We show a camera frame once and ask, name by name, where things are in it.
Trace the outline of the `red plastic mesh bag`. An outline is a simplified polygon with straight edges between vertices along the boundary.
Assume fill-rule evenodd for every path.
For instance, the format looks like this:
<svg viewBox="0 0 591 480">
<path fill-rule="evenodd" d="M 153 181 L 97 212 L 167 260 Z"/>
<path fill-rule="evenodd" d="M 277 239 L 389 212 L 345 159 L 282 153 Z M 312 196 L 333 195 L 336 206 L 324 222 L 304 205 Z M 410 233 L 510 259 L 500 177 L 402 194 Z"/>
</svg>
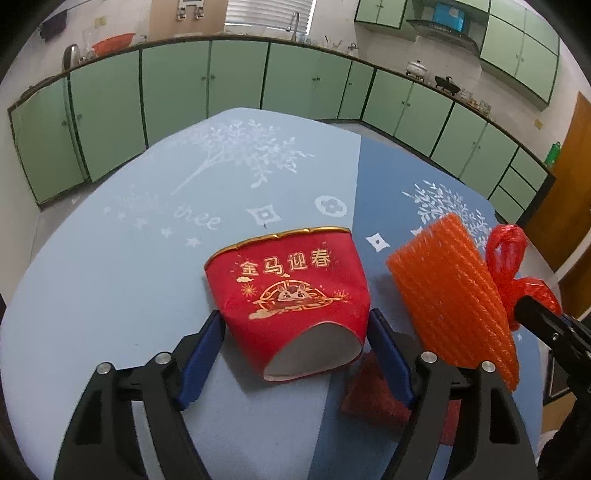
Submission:
<svg viewBox="0 0 591 480">
<path fill-rule="evenodd" d="M 490 233 L 485 249 L 485 260 L 505 307 L 509 328 L 517 331 L 515 306 L 524 296 L 531 296 L 554 314 L 563 313 L 557 297 L 541 279 L 531 276 L 518 278 L 528 247 L 528 238 L 515 224 L 497 225 Z"/>
</svg>

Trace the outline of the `orange foam fruit net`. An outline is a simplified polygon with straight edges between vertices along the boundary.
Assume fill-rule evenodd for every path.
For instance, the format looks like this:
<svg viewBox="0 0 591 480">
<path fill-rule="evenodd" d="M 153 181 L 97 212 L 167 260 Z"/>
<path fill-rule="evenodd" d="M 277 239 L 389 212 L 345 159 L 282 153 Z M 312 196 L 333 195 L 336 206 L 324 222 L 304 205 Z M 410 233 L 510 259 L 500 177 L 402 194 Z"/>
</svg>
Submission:
<svg viewBox="0 0 591 480">
<path fill-rule="evenodd" d="M 456 367 L 490 361 L 507 388 L 517 389 L 520 365 L 505 307 L 458 215 L 427 226 L 386 265 L 424 349 Z"/>
</svg>

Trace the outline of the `dark red scouring pad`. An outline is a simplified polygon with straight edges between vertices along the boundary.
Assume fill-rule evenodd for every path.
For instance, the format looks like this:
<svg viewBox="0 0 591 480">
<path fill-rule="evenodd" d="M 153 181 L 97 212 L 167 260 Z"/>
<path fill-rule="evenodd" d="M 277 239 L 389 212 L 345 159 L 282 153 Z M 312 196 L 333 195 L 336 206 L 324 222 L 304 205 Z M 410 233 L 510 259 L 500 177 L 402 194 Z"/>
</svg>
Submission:
<svg viewBox="0 0 591 480">
<path fill-rule="evenodd" d="M 346 383 L 341 411 L 386 428 L 394 439 L 402 437 L 411 417 L 411 410 L 391 393 L 373 352 L 363 354 L 359 369 Z"/>
</svg>

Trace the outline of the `red paper cup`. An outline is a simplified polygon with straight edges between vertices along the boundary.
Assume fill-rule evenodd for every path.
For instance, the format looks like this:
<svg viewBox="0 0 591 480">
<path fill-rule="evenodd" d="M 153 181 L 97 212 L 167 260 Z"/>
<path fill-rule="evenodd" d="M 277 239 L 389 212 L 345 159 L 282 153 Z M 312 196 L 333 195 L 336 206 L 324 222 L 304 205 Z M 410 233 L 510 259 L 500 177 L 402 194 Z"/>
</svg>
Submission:
<svg viewBox="0 0 591 480">
<path fill-rule="evenodd" d="M 339 369 L 362 354 L 370 291 L 348 228 L 235 243 L 212 255 L 204 272 L 236 344 L 267 382 Z"/>
</svg>

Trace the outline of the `green upper kitchen cabinets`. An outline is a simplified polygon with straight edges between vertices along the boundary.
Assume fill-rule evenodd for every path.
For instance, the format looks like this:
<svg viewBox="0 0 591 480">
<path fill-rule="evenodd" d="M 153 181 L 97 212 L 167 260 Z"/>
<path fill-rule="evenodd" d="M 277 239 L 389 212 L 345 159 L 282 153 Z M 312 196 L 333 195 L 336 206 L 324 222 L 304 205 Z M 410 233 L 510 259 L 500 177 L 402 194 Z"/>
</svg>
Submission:
<svg viewBox="0 0 591 480">
<path fill-rule="evenodd" d="M 407 23 L 418 1 L 360 1 L 355 22 L 414 41 L 419 37 Z M 479 56 L 484 71 L 520 92 L 540 110 L 554 91 L 560 38 L 541 16 L 516 1 L 475 1 L 487 8 L 488 21 Z"/>
</svg>

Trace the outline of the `green kitchen cabinets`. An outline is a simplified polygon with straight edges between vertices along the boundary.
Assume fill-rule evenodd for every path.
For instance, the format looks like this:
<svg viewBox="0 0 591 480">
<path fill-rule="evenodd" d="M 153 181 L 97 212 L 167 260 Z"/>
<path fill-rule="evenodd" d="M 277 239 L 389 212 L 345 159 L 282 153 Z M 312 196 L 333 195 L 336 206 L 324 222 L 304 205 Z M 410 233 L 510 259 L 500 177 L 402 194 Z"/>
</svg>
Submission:
<svg viewBox="0 0 591 480">
<path fill-rule="evenodd" d="M 355 22 L 414 41 L 419 37 L 407 23 L 418 1 L 360 1 Z M 560 38 L 541 16 L 516 1 L 475 1 L 487 8 L 488 21 L 479 56 L 484 71 L 520 92 L 540 110 L 554 91 Z"/>
<path fill-rule="evenodd" d="M 359 123 L 525 224 L 555 178 L 525 145 L 443 89 L 287 41 L 235 36 L 126 48 L 48 78 L 8 110 L 35 201 L 101 179 L 159 140 L 245 107 Z"/>
</svg>

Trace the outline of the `green lower kitchen cabinets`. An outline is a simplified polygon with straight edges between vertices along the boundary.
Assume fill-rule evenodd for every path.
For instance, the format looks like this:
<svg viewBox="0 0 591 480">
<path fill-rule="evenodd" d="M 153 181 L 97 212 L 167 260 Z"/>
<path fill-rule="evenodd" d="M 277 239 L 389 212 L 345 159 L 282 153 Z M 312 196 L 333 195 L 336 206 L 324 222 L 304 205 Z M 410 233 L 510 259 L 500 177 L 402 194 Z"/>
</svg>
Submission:
<svg viewBox="0 0 591 480">
<path fill-rule="evenodd" d="M 35 201 L 101 179 L 159 140 L 245 107 L 359 123 L 525 224 L 555 178 L 525 145 L 443 89 L 287 41 L 235 36 L 126 48 L 48 78 L 8 110 Z"/>
</svg>

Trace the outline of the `chrome kitchen faucet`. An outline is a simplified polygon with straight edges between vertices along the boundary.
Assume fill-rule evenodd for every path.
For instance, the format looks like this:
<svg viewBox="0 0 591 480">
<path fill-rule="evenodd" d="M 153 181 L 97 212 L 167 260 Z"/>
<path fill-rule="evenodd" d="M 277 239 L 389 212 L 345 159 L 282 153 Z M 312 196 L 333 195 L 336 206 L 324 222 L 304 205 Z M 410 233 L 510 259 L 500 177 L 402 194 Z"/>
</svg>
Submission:
<svg viewBox="0 0 591 480">
<path fill-rule="evenodd" d="M 287 33 L 290 33 L 290 42 L 297 41 L 298 27 L 300 27 L 301 14 L 299 11 L 294 11 L 290 18 L 290 24 L 287 25 Z"/>
</svg>

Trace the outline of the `wooden door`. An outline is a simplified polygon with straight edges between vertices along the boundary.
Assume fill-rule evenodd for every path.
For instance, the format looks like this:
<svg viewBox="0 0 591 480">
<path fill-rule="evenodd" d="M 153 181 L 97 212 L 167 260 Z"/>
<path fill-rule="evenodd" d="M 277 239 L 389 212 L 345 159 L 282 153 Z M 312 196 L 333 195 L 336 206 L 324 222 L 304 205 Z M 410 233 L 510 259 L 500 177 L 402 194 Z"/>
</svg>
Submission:
<svg viewBox="0 0 591 480">
<path fill-rule="evenodd" d="M 525 224 L 529 240 L 554 271 L 590 230 L 590 162 L 590 102 L 579 95 L 553 167 L 555 181 Z"/>
</svg>

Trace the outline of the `blue tree-print tablecloth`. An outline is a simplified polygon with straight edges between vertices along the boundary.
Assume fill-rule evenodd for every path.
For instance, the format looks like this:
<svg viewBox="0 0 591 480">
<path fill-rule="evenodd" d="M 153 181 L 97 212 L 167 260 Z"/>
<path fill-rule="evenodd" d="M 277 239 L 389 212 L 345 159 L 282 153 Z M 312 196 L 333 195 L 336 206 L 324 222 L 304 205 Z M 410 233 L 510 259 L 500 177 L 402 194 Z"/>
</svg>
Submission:
<svg viewBox="0 0 591 480">
<path fill-rule="evenodd" d="M 40 479 L 534 479 L 537 339 L 491 203 L 412 154 L 231 109 L 156 143 L 35 257 L 1 328 Z"/>
</svg>

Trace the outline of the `green bottle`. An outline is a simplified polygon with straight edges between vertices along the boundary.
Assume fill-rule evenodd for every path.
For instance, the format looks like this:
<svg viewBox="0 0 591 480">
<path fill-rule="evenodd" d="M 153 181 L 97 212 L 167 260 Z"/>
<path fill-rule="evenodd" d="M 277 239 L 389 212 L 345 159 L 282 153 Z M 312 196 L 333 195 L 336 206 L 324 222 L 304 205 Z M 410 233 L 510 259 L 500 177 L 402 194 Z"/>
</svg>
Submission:
<svg viewBox="0 0 591 480">
<path fill-rule="evenodd" d="M 561 152 L 561 143 L 560 142 L 555 142 L 554 144 L 551 145 L 550 150 L 545 158 L 545 165 L 549 168 L 552 169 L 560 155 Z"/>
</svg>

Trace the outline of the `black wok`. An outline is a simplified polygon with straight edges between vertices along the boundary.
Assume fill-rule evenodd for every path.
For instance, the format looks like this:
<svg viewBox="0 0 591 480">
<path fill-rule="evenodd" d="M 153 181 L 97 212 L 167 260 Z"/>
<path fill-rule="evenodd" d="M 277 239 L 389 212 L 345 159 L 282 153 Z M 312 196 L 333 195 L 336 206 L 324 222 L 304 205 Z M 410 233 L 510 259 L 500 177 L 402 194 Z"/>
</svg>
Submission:
<svg viewBox="0 0 591 480">
<path fill-rule="evenodd" d="M 436 88 L 455 96 L 461 92 L 461 88 L 456 85 L 450 76 L 435 76 Z"/>
</svg>

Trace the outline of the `white cooking pot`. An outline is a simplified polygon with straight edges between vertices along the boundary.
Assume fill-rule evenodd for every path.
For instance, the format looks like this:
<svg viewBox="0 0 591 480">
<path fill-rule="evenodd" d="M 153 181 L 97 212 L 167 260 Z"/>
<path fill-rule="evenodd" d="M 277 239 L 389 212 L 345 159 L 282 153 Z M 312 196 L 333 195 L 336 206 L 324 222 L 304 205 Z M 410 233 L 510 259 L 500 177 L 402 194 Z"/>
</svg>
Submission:
<svg viewBox="0 0 591 480">
<path fill-rule="evenodd" d="M 424 81 L 428 76 L 428 69 L 422 64 L 420 60 L 409 61 L 406 66 L 406 74 L 413 78 Z"/>
</svg>

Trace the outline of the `blue range hood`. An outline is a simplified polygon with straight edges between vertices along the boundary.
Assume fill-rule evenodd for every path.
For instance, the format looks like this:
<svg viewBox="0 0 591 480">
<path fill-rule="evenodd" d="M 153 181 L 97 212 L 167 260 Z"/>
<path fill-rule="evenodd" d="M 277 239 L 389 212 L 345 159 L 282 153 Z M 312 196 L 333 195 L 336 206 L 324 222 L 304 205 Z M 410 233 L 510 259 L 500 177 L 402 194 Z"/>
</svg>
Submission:
<svg viewBox="0 0 591 480">
<path fill-rule="evenodd" d="M 418 1 L 407 23 L 425 38 L 462 48 L 479 56 L 488 9 L 475 1 Z"/>
</svg>

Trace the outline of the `steel electric kettle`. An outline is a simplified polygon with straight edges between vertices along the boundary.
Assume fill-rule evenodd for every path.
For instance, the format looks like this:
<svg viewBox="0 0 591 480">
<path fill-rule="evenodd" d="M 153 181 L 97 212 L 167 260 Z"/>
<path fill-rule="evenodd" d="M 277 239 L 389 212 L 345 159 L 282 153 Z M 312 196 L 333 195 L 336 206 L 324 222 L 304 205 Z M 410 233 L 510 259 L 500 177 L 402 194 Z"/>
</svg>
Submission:
<svg viewBox="0 0 591 480">
<path fill-rule="evenodd" d="M 62 70 L 67 71 L 78 66 L 81 62 L 81 52 L 77 44 L 67 46 L 62 56 Z"/>
</svg>

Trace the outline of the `red plastic basin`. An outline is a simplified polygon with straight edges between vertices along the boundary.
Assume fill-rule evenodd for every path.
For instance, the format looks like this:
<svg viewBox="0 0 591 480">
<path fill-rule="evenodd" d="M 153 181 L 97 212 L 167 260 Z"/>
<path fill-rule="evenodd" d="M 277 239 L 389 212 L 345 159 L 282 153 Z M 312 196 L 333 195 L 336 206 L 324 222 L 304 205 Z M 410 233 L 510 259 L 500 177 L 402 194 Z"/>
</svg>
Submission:
<svg viewBox="0 0 591 480">
<path fill-rule="evenodd" d="M 128 48 L 134 36 L 135 34 L 133 32 L 111 36 L 95 43 L 92 46 L 92 50 L 97 57 L 110 55 Z"/>
</svg>

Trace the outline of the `dark hanging towel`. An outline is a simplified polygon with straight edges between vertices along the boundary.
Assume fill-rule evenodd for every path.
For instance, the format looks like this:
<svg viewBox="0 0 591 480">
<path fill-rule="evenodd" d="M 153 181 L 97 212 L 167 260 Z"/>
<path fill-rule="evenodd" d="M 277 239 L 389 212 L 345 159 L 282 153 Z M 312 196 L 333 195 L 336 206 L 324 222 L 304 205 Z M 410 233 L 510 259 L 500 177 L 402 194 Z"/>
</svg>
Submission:
<svg viewBox="0 0 591 480">
<path fill-rule="evenodd" d="M 41 24 L 39 35 L 44 42 L 51 41 L 65 30 L 67 14 L 67 10 L 62 10 Z"/>
</svg>

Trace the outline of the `white window blind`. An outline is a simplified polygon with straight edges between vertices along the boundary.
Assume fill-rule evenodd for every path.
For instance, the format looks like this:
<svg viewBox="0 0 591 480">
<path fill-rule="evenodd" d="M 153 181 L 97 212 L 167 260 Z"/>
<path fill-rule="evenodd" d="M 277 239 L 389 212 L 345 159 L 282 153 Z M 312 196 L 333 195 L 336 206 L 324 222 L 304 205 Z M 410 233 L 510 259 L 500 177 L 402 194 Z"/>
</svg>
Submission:
<svg viewBox="0 0 591 480">
<path fill-rule="evenodd" d="M 225 23 L 286 30 L 294 11 L 299 11 L 298 32 L 305 33 L 314 9 L 314 0 L 229 0 Z"/>
</svg>

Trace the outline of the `brown water purifier box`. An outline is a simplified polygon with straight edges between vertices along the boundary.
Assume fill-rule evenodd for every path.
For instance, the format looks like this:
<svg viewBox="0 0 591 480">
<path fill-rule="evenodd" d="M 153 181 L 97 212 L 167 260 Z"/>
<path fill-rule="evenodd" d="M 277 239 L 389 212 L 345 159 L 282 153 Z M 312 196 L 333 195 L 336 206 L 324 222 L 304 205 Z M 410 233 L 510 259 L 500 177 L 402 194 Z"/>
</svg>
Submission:
<svg viewBox="0 0 591 480">
<path fill-rule="evenodd" d="M 154 0 L 147 39 L 166 40 L 189 35 L 214 35 L 224 30 L 228 0 Z"/>
</svg>

